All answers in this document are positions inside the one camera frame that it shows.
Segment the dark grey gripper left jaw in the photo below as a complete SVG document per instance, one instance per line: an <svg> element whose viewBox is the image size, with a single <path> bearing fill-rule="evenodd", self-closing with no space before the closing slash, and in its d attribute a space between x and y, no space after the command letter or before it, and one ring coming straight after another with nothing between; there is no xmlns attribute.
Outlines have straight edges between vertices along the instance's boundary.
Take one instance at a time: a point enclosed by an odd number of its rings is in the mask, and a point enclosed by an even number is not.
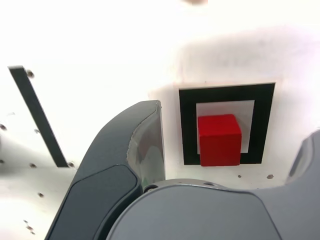
<svg viewBox="0 0 320 240"><path fill-rule="evenodd" d="M165 180L158 100L141 101L110 120L88 148L46 235L104 240L147 186Z"/></svg>

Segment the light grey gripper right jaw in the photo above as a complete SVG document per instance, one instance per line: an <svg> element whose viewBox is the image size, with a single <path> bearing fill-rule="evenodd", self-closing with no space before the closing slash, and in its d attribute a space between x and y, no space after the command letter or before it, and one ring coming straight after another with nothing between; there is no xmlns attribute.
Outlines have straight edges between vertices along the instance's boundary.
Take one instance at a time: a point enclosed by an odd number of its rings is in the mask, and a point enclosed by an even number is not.
<svg viewBox="0 0 320 240"><path fill-rule="evenodd" d="M174 184L135 200L109 240L317 240L320 134L301 145L285 185L238 190Z"/></svg>

